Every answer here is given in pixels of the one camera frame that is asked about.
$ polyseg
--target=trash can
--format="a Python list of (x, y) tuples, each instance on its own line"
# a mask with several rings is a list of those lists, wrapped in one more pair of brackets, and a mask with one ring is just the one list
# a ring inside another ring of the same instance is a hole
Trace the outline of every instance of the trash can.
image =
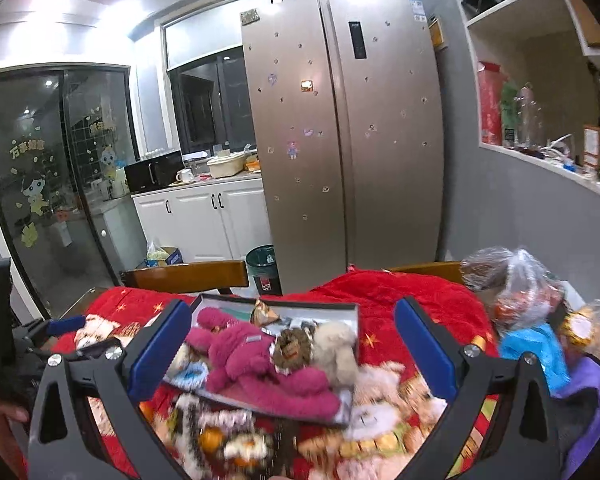
[(260, 294), (282, 296), (273, 245), (252, 249), (247, 253), (244, 261), (247, 264), (247, 272), (253, 276)]

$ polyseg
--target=pink stuffed animal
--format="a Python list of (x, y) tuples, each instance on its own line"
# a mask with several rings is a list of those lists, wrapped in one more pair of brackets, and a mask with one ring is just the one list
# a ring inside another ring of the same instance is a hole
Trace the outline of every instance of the pink stuffed animal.
[[(197, 321), (200, 327), (193, 327), (186, 341), (208, 353), (208, 391), (221, 393), (237, 383), (253, 404), (275, 415), (331, 419), (340, 409), (340, 399), (318, 368), (277, 373), (269, 355), (274, 338), (258, 327), (211, 307), (200, 310)], [(215, 327), (226, 328), (211, 332)]]

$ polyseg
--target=white cabinet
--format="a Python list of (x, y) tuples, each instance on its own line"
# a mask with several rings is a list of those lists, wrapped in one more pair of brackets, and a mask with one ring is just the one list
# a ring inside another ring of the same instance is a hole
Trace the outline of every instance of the white cabinet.
[(139, 195), (134, 203), (147, 240), (178, 247), (187, 263), (243, 260), (271, 243), (259, 178)]
[(171, 192), (178, 247), (187, 263), (232, 259), (215, 188), (208, 185)]
[(271, 243), (271, 230), (261, 180), (214, 186), (231, 253), (243, 260), (249, 251)]

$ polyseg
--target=wooden chair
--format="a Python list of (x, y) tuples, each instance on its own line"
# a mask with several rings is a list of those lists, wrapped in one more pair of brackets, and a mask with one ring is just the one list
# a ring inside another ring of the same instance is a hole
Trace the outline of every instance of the wooden chair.
[(439, 276), (440, 278), (445, 278), (450, 282), (464, 285), (462, 281), (462, 274), (460, 273), (460, 262), (431, 262), (428, 264), (394, 267), (393, 269), (388, 270), (391, 272), (407, 272), (411, 274), (428, 274), (429, 276)]
[(249, 286), (247, 267), (241, 260), (147, 267), (121, 272), (120, 278), (125, 286), (173, 294), (213, 288), (220, 294), (232, 294), (232, 286)]

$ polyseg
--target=metal screw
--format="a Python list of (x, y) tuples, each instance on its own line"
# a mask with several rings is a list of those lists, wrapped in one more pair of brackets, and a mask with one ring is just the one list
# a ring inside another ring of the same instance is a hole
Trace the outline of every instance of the metal screw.
[(119, 359), (122, 355), (122, 348), (119, 346), (110, 346), (104, 352), (104, 357), (106, 357), (109, 361), (115, 361)]
[(46, 360), (46, 364), (49, 366), (58, 366), (62, 362), (62, 356), (60, 354), (53, 354), (49, 359)]
[(467, 357), (478, 357), (481, 352), (480, 347), (474, 344), (465, 346), (463, 351)]
[(528, 365), (534, 365), (536, 364), (536, 360), (538, 359), (536, 357), (536, 354), (533, 354), (531, 352), (525, 352), (523, 354), (523, 359), (525, 360), (525, 363)]

